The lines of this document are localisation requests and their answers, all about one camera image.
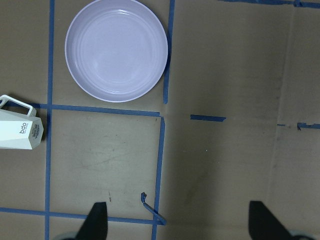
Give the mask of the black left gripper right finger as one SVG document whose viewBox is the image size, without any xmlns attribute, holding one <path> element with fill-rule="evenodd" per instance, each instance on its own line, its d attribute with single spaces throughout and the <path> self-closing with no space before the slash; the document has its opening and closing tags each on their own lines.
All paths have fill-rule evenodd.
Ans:
<svg viewBox="0 0 320 240">
<path fill-rule="evenodd" d="M 294 240 L 295 238 L 262 201 L 251 200 L 248 232 L 252 240 Z"/>
</svg>

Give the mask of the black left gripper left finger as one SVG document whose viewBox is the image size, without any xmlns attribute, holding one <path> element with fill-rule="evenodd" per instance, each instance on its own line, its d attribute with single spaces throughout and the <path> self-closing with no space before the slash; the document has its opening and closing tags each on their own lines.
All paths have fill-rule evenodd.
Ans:
<svg viewBox="0 0 320 240">
<path fill-rule="evenodd" d="M 96 202 L 77 232 L 76 240 L 106 240 L 108 211 L 106 202 Z"/>
</svg>

